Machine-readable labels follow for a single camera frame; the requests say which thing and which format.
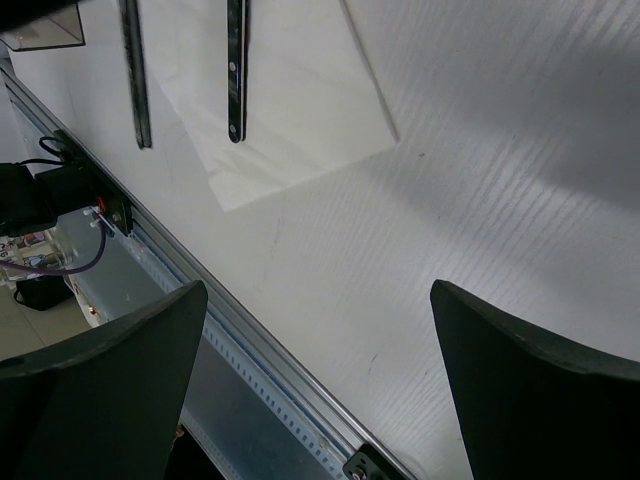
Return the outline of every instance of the black bracket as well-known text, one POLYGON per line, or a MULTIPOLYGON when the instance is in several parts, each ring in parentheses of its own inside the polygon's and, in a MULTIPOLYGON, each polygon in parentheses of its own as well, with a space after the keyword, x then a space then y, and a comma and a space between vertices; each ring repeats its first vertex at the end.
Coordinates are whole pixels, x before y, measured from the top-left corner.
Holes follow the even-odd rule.
POLYGON ((342 471, 349 480, 406 480, 386 458, 366 443, 347 460, 342 471))
POLYGON ((108 221, 129 236, 133 229, 131 202, 118 186, 96 165, 80 145, 62 130, 53 135, 60 140, 60 153, 67 163, 81 163, 89 173, 94 192, 99 198, 99 207, 108 221))

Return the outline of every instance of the floor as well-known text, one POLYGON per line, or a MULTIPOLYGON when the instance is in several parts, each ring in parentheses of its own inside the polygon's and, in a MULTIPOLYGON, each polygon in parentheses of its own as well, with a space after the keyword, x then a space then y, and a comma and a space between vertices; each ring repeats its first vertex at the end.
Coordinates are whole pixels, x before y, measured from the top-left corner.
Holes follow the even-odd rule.
POLYGON ((0 360, 61 342, 89 328, 74 298, 38 312, 18 305, 12 292, 0 287, 0 360))

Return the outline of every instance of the metal bar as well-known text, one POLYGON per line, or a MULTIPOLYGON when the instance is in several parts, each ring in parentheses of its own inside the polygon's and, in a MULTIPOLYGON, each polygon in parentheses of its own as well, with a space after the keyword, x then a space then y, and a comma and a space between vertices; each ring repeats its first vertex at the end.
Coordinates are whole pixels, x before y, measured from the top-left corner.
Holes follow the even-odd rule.
POLYGON ((120 0, 119 3, 136 141, 140 149, 151 148, 151 117, 138 0, 120 0))
POLYGON ((248 18, 249 0, 227 0, 229 139, 233 143, 246 136, 248 18))
MULTIPOLYGON (((24 87, 0 62, 0 70, 7 79, 12 98, 18 98, 36 121, 50 131, 61 129, 79 145, 80 142, 68 129, 24 87)), ((417 480, 384 444, 367 430, 326 388, 305 369, 224 286, 209 273, 198 260, 129 192, 114 178, 101 162, 85 149, 91 159, 100 165, 119 188, 129 197, 134 206, 135 228, 141 231, 161 252, 190 280, 202 279, 207 285, 209 299, 217 311, 217 319, 224 323, 234 340, 254 358, 261 368, 269 372, 278 387, 288 396, 297 409, 321 431, 341 454, 351 456, 364 443, 373 446, 395 469, 407 479, 417 480)))

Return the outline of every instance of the black metal strip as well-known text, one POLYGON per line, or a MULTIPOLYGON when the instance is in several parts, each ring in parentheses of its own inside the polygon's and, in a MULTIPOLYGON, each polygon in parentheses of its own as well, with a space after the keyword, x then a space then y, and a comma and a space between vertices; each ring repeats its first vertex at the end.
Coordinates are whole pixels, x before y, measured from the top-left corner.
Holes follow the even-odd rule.
POLYGON ((151 119, 138 0, 120 0, 122 36, 129 69, 133 123, 138 147, 151 148, 151 119))
POLYGON ((249 0, 227 0, 229 139, 246 137, 249 0))

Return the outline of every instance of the white table surface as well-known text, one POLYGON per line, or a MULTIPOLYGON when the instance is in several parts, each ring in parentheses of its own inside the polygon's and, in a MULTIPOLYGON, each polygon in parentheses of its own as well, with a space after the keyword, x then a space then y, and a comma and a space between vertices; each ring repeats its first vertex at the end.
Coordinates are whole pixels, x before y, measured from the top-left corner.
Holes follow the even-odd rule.
POLYGON ((400 144, 228 213, 153 78, 156 146, 138 151, 111 2, 81 5, 87 46, 13 61, 418 476, 468 479, 436 278, 640 360, 640 4, 347 3, 400 144))

